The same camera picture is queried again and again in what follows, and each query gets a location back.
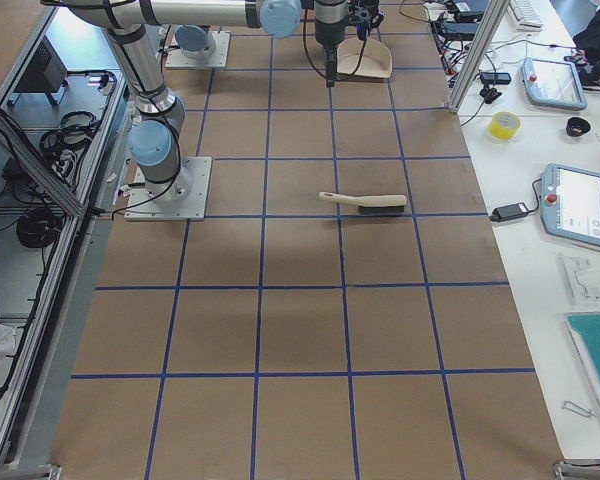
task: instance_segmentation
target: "beige dustpan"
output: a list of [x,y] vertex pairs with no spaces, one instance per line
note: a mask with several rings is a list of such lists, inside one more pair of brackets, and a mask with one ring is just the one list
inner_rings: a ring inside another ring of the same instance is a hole
[[[361,48],[362,42],[357,37],[348,38],[338,46],[338,73],[350,75],[355,70]],[[373,38],[367,39],[356,76],[389,78],[392,68],[391,52],[387,46]]]

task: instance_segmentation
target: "tablet screen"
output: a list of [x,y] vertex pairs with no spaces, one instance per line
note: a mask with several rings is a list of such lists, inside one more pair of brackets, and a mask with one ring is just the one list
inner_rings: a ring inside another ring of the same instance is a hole
[[558,169],[557,227],[600,239],[600,177]]
[[567,103],[580,101],[570,65],[533,60],[533,70],[537,76],[535,86],[544,99]]

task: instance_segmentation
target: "mounting plate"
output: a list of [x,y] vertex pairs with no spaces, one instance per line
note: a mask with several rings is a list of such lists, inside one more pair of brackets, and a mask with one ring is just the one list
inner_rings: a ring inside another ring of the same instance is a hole
[[[186,157],[182,159],[182,167],[189,170],[193,178],[191,193],[182,200],[170,202],[150,202],[125,211],[124,216],[130,221],[162,221],[162,220],[204,220],[211,178],[211,157]],[[144,182],[144,175],[138,169],[134,182]],[[131,191],[129,205],[149,200],[144,188]]]
[[[216,41],[216,50],[207,58],[194,59],[185,57],[181,50],[171,50],[165,67],[168,70],[205,70],[208,68],[226,68],[227,58],[229,57],[229,32],[211,32]],[[178,45],[178,42],[171,41],[171,45]]]

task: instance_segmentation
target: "roll of tape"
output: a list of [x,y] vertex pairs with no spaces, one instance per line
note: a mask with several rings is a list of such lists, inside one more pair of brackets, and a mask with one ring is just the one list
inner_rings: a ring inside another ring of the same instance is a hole
[[501,140],[509,140],[520,128],[520,119],[510,112],[498,112],[491,119],[489,133]]

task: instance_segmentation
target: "keyboard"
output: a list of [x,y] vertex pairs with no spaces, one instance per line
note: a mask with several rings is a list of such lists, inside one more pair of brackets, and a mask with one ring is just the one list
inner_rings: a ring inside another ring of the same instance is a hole
[[542,30],[542,19],[533,9],[530,0],[510,0],[507,11],[517,30],[530,32]]

